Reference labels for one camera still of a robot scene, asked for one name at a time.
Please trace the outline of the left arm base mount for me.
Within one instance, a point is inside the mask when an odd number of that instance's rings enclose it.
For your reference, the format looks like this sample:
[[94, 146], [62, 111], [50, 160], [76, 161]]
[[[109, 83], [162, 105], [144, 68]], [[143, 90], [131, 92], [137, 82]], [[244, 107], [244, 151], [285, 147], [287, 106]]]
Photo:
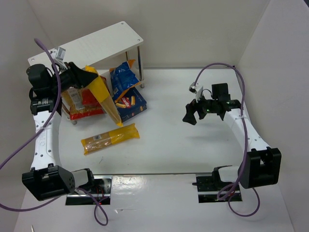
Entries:
[[[92, 196], [101, 205], [110, 205], [111, 202], [111, 190], [112, 190], [112, 176], [111, 175], [94, 175], [93, 187], [86, 189], [92, 194]], [[92, 198], [80, 191], [76, 190], [73, 194], [68, 194], [66, 197], [65, 205], [76, 206], [76, 205], [95, 205]]]

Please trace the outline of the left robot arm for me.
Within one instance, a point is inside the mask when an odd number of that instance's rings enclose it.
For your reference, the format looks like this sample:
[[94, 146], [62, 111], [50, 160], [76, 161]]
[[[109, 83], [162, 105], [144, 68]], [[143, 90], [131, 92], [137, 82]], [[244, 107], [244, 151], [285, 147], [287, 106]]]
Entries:
[[73, 194], [77, 188], [92, 188], [95, 180], [90, 169], [70, 172], [62, 167], [58, 135], [61, 93], [70, 87], [86, 87], [97, 75], [78, 68], [73, 62], [68, 63], [59, 79], [43, 64], [31, 65], [26, 73], [32, 85], [30, 110], [38, 136], [30, 171], [22, 174], [22, 183], [38, 201]]

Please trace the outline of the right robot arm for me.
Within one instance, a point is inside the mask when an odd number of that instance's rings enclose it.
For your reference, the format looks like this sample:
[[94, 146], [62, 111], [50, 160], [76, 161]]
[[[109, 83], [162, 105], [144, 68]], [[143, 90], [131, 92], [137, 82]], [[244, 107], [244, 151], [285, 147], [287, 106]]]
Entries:
[[245, 164], [241, 174], [240, 184], [246, 188], [274, 185], [279, 180], [281, 166], [281, 152], [278, 148], [272, 148], [257, 133], [248, 117], [241, 112], [241, 103], [237, 99], [231, 99], [228, 92], [228, 84], [214, 84], [211, 99], [203, 95], [203, 86], [192, 83], [189, 91], [195, 98], [186, 105], [186, 114], [183, 122], [195, 125], [197, 113], [202, 120], [207, 114], [218, 115], [232, 130], [237, 141], [245, 151]]

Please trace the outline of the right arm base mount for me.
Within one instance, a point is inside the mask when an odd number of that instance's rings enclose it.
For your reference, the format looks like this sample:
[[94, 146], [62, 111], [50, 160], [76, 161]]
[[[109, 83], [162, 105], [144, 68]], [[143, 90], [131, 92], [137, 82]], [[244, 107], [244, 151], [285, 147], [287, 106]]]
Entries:
[[227, 202], [230, 196], [232, 202], [241, 202], [242, 196], [239, 186], [224, 200], [218, 200], [218, 192], [231, 182], [223, 182], [218, 174], [206, 173], [196, 175], [196, 181], [192, 183], [197, 188], [199, 203], [220, 203]]

